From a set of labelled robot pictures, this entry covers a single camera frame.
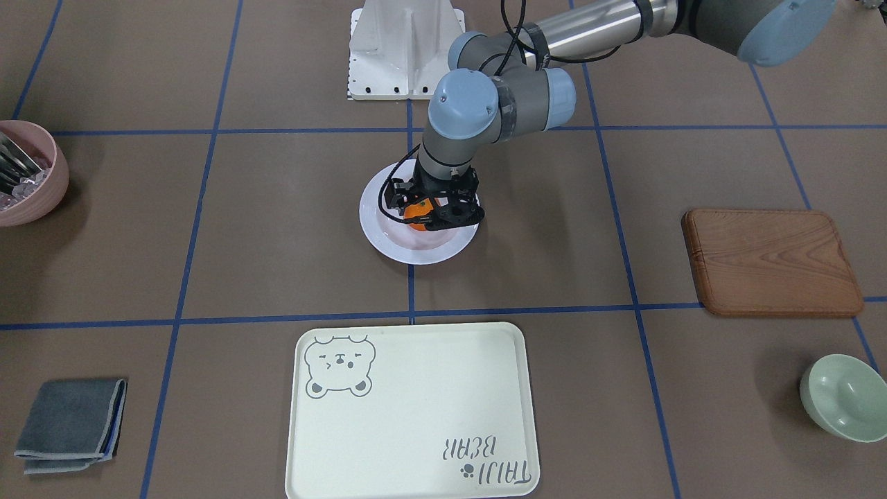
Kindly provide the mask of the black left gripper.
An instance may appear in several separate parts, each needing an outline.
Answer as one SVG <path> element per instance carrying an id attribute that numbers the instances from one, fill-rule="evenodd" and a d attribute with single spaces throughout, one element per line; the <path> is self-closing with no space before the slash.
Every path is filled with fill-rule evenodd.
<path id="1" fill-rule="evenodd" d="M 468 167 L 462 174 L 441 180 L 431 176 L 422 166 L 413 168 L 413 203 L 425 199 L 432 208 L 430 221 L 424 223 L 426 231 L 441 231 L 477 225 L 484 219 L 484 209 L 477 198 L 479 180 L 476 169 Z"/>

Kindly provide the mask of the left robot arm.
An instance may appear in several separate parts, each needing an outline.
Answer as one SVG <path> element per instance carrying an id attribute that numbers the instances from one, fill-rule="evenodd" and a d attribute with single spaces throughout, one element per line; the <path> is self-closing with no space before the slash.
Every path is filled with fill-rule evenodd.
<path id="1" fill-rule="evenodd" d="M 460 35 L 428 105 L 411 175 L 387 174 L 380 214 L 441 231 L 484 218 L 472 165 L 478 149 L 567 123 L 577 90 L 565 65 L 589 64 L 646 37 L 681 34 L 738 60 L 774 67 L 801 54 L 829 22 L 834 1 L 592 1 L 507 31 Z"/>

